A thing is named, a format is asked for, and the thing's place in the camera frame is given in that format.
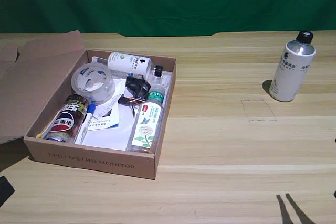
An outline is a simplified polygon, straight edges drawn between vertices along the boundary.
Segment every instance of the clear plastic bottle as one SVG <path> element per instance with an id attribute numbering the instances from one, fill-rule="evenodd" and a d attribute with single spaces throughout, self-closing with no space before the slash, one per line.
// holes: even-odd
<path id="1" fill-rule="evenodd" d="M 301 31 L 296 40 L 286 44 L 269 89 L 274 99 L 281 102 L 294 99 L 316 54 L 312 39 L 312 32 Z"/>
<path id="2" fill-rule="evenodd" d="M 159 126 L 163 115 L 165 88 L 161 85 L 162 67 L 154 68 L 154 77 L 147 100 L 140 106 L 135 117 L 126 151 L 154 153 L 159 137 Z"/>

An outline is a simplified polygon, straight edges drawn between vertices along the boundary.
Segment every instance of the white bottle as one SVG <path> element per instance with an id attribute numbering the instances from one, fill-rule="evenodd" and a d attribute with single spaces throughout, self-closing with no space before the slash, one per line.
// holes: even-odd
<path id="1" fill-rule="evenodd" d="M 150 58 L 121 52 L 112 52 L 107 66 L 114 71 L 113 74 L 144 80 L 148 80 L 154 69 L 154 64 Z"/>
<path id="2" fill-rule="evenodd" d="M 139 108 L 126 151 L 154 153 L 159 137 L 165 95 L 165 88 L 161 85 L 161 75 L 162 67 L 156 66 L 148 98 Z"/>
<path id="3" fill-rule="evenodd" d="M 281 102 L 294 99 L 316 54 L 310 44 L 312 39 L 312 32 L 301 31 L 296 40 L 286 44 L 269 89 L 274 99 Z"/>

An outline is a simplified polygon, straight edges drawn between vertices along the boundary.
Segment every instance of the blue marker cap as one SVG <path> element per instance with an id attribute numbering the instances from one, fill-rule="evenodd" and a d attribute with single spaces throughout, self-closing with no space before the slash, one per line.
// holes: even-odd
<path id="1" fill-rule="evenodd" d="M 90 104 L 88 108 L 88 113 L 93 114 L 95 110 L 96 110 L 96 105 Z"/>

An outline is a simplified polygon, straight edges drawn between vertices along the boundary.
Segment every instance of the white paper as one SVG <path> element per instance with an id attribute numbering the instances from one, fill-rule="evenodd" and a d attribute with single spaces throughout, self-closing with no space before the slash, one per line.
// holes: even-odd
<path id="1" fill-rule="evenodd" d="M 112 110 L 105 114 L 101 119 L 91 119 L 88 131 L 118 127 L 119 124 L 119 106 L 116 103 Z"/>
<path id="2" fill-rule="evenodd" d="M 110 100 L 106 103 L 96 107 L 95 112 L 93 113 L 93 119 L 99 120 L 104 115 L 106 115 L 113 106 L 118 102 L 119 98 L 125 91 L 126 79 L 113 79 L 115 85 L 115 92 Z"/>
<path id="3" fill-rule="evenodd" d="M 132 110 L 128 106 L 120 104 L 117 106 L 119 106 L 119 126 L 88 131 L 85 135 L 83 145 L 122 151 L 126 150 L 135 118 L 133 117 Z"/>

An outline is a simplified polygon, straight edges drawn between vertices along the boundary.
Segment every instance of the wood grain surface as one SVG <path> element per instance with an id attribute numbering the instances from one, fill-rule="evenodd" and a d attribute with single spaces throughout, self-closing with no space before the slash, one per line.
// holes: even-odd
<path id="1" fill-rule="evenodd" d="M 292 102 L 262 85 L 296 35 L 83 34 L 86 48 L 177 57 L 157 179 L 37 163 L 7 143 L 0 175 L 16 192 L 0 223 L 335 224 L 336 31 L 314 32 L 317 56 Z M 43 36 L 0 34 L 0 46 Z"/>

